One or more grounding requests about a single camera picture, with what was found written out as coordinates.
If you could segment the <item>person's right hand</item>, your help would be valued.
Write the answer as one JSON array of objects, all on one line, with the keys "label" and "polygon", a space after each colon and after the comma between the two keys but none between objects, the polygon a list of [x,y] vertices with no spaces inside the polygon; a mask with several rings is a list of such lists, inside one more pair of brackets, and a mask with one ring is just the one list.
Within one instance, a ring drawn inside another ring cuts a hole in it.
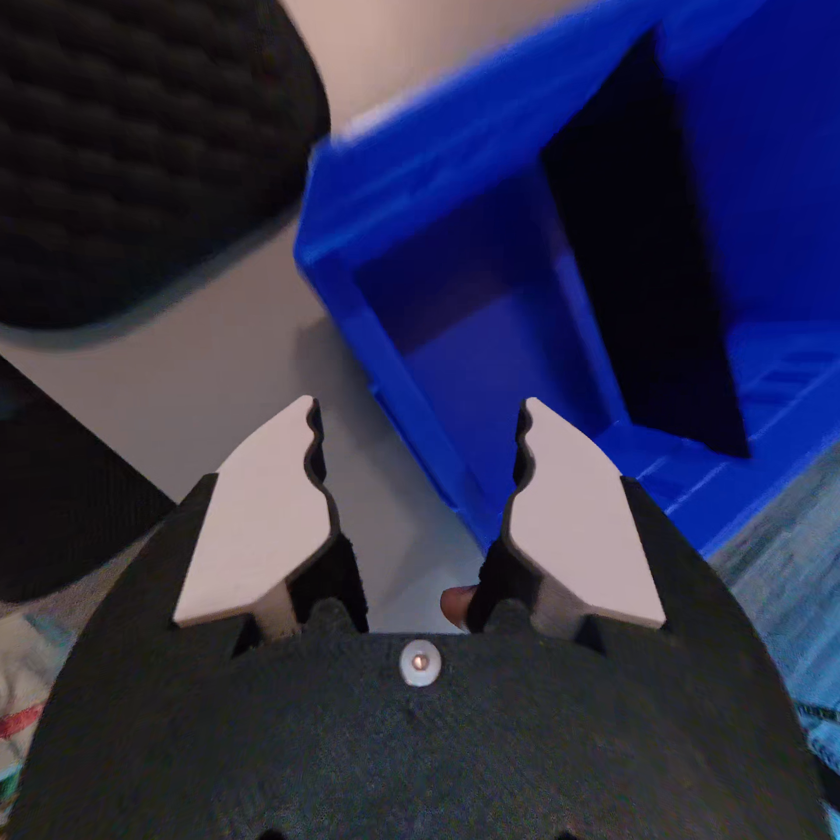
[{"label": "person's right hand", "polygon": [[469,633],[467,616],[478,584],[453,586],[444,590],[439,599],[444,618],[460,632]]}]

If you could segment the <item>black bin divider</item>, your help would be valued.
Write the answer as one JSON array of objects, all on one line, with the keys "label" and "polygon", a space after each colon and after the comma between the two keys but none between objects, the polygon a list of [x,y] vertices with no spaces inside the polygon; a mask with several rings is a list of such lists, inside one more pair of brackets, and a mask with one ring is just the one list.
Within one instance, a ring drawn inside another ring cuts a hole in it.
[{"label": "black bin divider", "polygon": [[629,420],[749,459],[660,32],[633,43],[540,160]]}]

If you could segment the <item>blue plastic bin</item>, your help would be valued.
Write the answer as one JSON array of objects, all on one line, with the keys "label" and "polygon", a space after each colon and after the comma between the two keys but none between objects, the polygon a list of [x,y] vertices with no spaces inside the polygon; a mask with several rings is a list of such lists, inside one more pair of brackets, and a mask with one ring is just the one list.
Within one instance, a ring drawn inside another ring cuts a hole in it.
[{"label": "blue plastic bin", "polygon": [[[706,555],[838,440],[838,26],[838,2],[594,3],[317,148],[299,270],[483,550],[530,396]],[[540,160],[654,27],[750,458],[629,420]]]}]

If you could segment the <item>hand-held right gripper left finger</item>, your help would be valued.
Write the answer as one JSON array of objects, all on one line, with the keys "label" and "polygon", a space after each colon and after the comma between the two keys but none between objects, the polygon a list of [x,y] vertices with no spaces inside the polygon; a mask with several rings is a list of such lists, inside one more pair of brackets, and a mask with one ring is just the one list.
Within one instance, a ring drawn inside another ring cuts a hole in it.
[{"label": "hand-held right gripper left finger", "polygon": [[302,395],[226,457],[178,596],[173,622],[196,627],[251,616],[269,641],[296,634],[303,618],[291,583],[338,534],[324,478],[319,403]]}]

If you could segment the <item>black quilted wrist pad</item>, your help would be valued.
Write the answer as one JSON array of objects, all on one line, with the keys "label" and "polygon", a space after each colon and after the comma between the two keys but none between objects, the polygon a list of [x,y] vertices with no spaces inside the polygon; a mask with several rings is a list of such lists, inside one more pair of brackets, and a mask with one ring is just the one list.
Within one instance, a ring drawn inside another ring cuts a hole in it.
[{"label": "black quilted wrist pad", "polygon": [[1,322],[118,316],[298,204],[330,130],[281,2],[1,2]]}]

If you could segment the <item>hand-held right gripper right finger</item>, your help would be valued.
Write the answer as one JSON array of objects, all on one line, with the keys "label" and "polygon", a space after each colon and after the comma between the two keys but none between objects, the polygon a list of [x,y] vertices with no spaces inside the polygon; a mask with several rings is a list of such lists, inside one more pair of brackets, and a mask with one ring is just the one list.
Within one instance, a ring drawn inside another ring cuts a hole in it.
[{"label": "hand-held right gripper right finger", "polygon": [[534,628],[573,638],[596,616],[661,629],[665,609],[619,468],[536,397],[523,402],[520,419],[522,473],[500,537],[537,575]]}]

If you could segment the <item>grey desk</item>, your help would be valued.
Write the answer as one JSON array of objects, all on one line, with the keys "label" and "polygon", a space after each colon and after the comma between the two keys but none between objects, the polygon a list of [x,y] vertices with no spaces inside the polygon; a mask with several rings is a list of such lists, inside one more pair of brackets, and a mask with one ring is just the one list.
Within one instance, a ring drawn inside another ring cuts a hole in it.
[{"label": "grey desk", "polygon": [[[499,41],[508,2],[281,2],[330,129]],[[320,404],[325,485],[370,630],[446,634],[441,591],[482,552],[440,500],[292,255],[298,204],[130,310],[76,329],[2,325],[2,358],[174,502],[300,396]]]}]

